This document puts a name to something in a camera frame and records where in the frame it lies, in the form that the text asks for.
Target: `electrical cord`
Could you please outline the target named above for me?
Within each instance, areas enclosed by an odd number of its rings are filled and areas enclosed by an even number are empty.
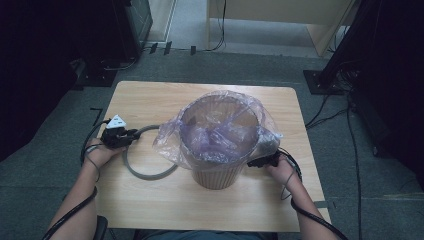
[[[137,58],[134,58],[133,59],[133,61],[131,62],[131,63],[129,63],[127,66],[124,66],[124,67],[118,67],[118,68],[103,68],[104,70],[106,70],[106,71],[119,71],[119,70],[125,70],[125,69],[128,69],[128,68],[130,68],[132,65],[134,65],[134,63],[137,61]]]
[[[352,125],[350,123],[350,117],[349,117],[349,111],[351,110],[351,104],[350,104],[350,93],[347,95],[347,111],[346,111],[346,118],[347,118],[347,125],[349,127],[350,136],[352,137],[352,144],[355,152],[355,167],[356,167],[356,181],[357,181],[357,187],[358,187],[358,239],[362,239],[362,187],[361,187],[361,177],[360,177],[360,169],[359,169],[359,157],[358,157],[358,147],[356,145],[356,138],[353,134]]]
[[[53,234],[66,222],[68,221],[72,216],[74,216],[78,211],[80,211],[82,208],[87,206],[97,195],[97,188],[94,187],[93,193],[86,198],[84,201],[82,201],[80,204],[78,204],[76,207],[72,208],[68,213],[66,213],[62,218],[60,218],[43,236],[43,240],[50,239]]]
[[[325,221],[324,219],[303,210],[302,208],[300,208],[299,206],[296,205],[296,203],[294,202],[293,198],[290,201],[291,206],[293,207],[294,210],[296,210],[298,213],[302,214],[303,216],[308,217],[309,219],[314,220],[315,222],[321,224],[322,226],[326,227],[327,229],[329,229],[330,231],[332,231],[334,234],[336,234],[340,239],[348,239],[342,232],[340,232],[340,230],[338,230],[337,228],[335,228],[333,225],[331,225],[329,222]]]
[[[225,42],[225,28],[224,28],[226,11],[227,11],[227,0],[224,1],[224,7],[223,7],[223,12],[222,12],[222,18],[221,18],[222,19],[222,24],[220,22],[220,19],[218,18],[218,25],[219,25],[219,28],[221,29],[221,39],[219,40],[218,44],[214,48],[212,48],[212,49],[198,50],[198,52],[213,52],[213,51],[216,51],[219,48],[221,48],[222,47],[222,44],[224,44],[224,46],[227,45],[226,42]],[[145,50],[147,50],[149,48],[151,48],[151,47],[145,47],[145,48],[143,48],[142,51],[145,51]],[[173,49],[173,50],[180,50],[180,51],[191,51],[191,49],[184,49],[184,48],[171,48],[171,49]]]
[[[325,95],[324,96],[324,98],[323,98],[323,100],[322,100],[322,103],[321,103],[321,107],[319,108],[319,110],[318,110],[318,112],[315,114],[315,116],[307,123],[307,124],[305,124],[305,127],[307,128],[310,124],[312,124],[312,122],[321,114],[321,112],[322,112],[322,109],[324,108],[324,105],[325,105],[325,103],[327,102],[327,100],[328,100],[328,98],[330,97],[331,95]]]
[[[159,129],[159,125],[150,125],[144,128],[141,128],[140,130],[138,130],[137,132],[134,133],[135,136],[140,136],[142,133],[149,131],[149,130],[153,130],[153,129]],[[175,171],[175,169],[177,169],[177,165],[172,165],[172,167],[170,167],[168,170],[159,173],[159,174],[154,174],[154,175],[146,175],[146,174],[141,174],[137,171],[135,171],[131,165],[128,162],[128,147],[126,151],[122,152],[122,158],[124,159],[124,163],[125,166],[128,168],[128,170],[136,177],[143,179],[143,180],[148,180],[148,181],[154,181],[154,180],[159,180],[162,179],[164,177],[167,177],[168,175],[170,175],[171,173],[173,173]]]
[[[100,127],[103,123],[108,124],[110,121],[111,121],[111,119],[103,120],[103,121],[101,121],[100,123],[96,124],[96,125],[95,125],[92,129],[91,129],[91,131],[90,131],[90,133],[87,135],[87,137],[85,138],[85,140],[84,140],[84,144],[82,145],[82,148],[81,148],[81,154],[80,154],[81,166],[82,166],[82,164],[84,163],[85,152],[86,152],[86,151],[87,151],[87,149],[90,147],[90,146],[88,146],[88,147],[86,147],[86,146],[87,146],[88,141],[90,140],[91,135],[93,135],[94,131],[96,131],[96,129],[97,129],[97,128],[99,128],[99,127]]]
[[[97,179],[96,179],[96,182],[98,182],[99,181],[99,179],[100,179],[100,169],[99,169],[99,167],[96,165],[96,163],[90,158],[90,156],[88,155],[90,152],[92,152],[94,149],[96,149],[97,148],[97,146],[100,146],[100,145],[103,145],[103,144],[94,144],[94,145],[91,145],[91,146],[89,146],[89,147],[87,147],[86,148],[86,151],[85,151],[85,157],[88,159],[88,161],[90,161],[93,165],[94,165],[94,167],[96,168],[96,171],[97,171]]]
[[[306,127],[306,130],[309,130],[309,129],[313,128],[313,127],[316,127],[319,124],[322,124],[325,121],[330,120],[330,119],[333,119],[333,118],[335,118],[337,116],[340,116],[340,115],[342,115],[343,113],[346,113],[346,112],[347,112],[347,109],[343,109],[343,110],[338,111],[336,114],[334,114],[334,115],[332,115],[330,117],[321,118],[321,119],[317,120],[316,122],[310,124],[308,127]]]
[[[302,180],[302,172],[300,170],[299,164],[296,162],[296,160],[293,158],[293,156],[290,155],[289,152],[287,152],[285,149],[283,148],[279,148],[280,153],[283,154],[284,156],[286,156],[287,162],[293,167],[293,172],[290,174],[289,178],[286,181],[286,184],[288,184],[290,178],[293,176],[293,173],[296,171],[300,181]],[[283,196],[283,192],[285,190],[285,187],[281,193],[281,200],[285,200],[287,199],[290,195],[288,195],[287,197],[282,198]],[[347,239],[347,237],[340,231],[338,230],[336,227],[334,227],[333,225],[331,225],[330,223],[328,223],[327,221],[325,221],[324,219],[300,208],[299,206],[296,205],[296,203],[294,202],[293,198],[291,199],[291,206],[293,207],[294,210],[296,210],[297,212],[299,212],[300,214],[314,220],[315,222],[321,224],[322,226],[326,227],[327,229],[329,229],[330,231],[332,231],[334,234],[336,234],[339,238],[341,239]]]

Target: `gray cable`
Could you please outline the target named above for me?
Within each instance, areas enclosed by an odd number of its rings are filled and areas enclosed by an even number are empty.
[[[144,128],[141,128],[140,130],[138,130],[136,133],[134,133],[134,135],[141,135],[143,132],[146,132],[148,130],[153,130],[153,129],[159,129],[159,125],[150,125]],[[172,172],[175,171],[175,169],[177,169],[177,165],[172,165],[172,167],[170,167],[168,170],[159,173],[159,174],[154,174],[154,175],[145,175],[145,174],[141,174],[137,171],[135,171],[129,164],[128,162],[128,147],[126,151],[122,152],[122,158],[124,159],[124,163],[125,166],[127,166],[128,170],[136,177],[143,179],[143,180],[148,180],[148,181],[154,181],[154,180],[159,180],[162,179],[164,177],[167,177],[169,174],[171,174]]]

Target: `floor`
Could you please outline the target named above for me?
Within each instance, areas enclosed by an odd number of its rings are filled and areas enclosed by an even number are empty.
[[[221,38],[221,22],[218,22],[218,19],[212,19],[210,22],[209,47],[206,42],[207,0],[174,1],[150,0],[154,21],[151,35],[154,37],[149,37],[147,45],[158,43],[164,47],[166,42],[172,41],[172,48],[176,49],[190,49],[191,46],[196,46],[197,50],[202,50],[217,46]],[[160,38],[157,37],[157,32],[163,33]],[[341,41],[343,32],[344,27],[338,32],[332,49]],[[225,43],[217,51],[321,58],[315,51],[305,24],[226,19],[224,36]],[[327,52],[322,57],[329,59],[331,53]]]

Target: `hand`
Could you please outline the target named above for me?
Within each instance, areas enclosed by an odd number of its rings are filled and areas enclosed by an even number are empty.
[[[94,164],[96,164],[98,168],[101,168],[103,165],[105,165],[113,156],[126,150],[126,147],[109,149],[105,145],[103,145],[100,139],[97,138],[91,139],[87,143],[86,147],[92,145],[97,145],[96,149],[92,150],[90,153],[87,154],[89,154],[90,159],[93,161]]]
[[[281,155],[278,158],[277,167],[268,165],[266,166],[266,169],[279,184],[281,185],[287,184],[286,188],[289,191],[291,191],[293,184],[300,183],[300,179],[297,176],[296,171],[294,171],[293,167],[290,165],[290,163],[287,161],[286,156],[284,155]]]

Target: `gray carpet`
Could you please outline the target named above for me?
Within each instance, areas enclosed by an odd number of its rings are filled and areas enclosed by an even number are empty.
[[[97,116],[90,107],[103,108],[103,119],[119,81],[288,86],[296,90],[308,122],[322,96],[310,95],[302,70],[320,70],[326,63],[283,56],[158,51],[145,53],[133,67],[120,71],[112,88],[68,92],[34,139],[0,163],[0,239],[43,236],[78,173],[79,151]],[[321,117],[346,106],[345,96],[332,96]],[[350,120],[359,153],[363,239],[422,239],[424,195],[414,174],[394,159],[375,158],[360,118],[352,113]],[[358,239],[356,168],[346,115],[309,130],[308,135],[333,224],[349,239]],[[133,232],[116,229],[115,234],[118,239],[131,239]],[[300,236],[280,233],[279,238]]]

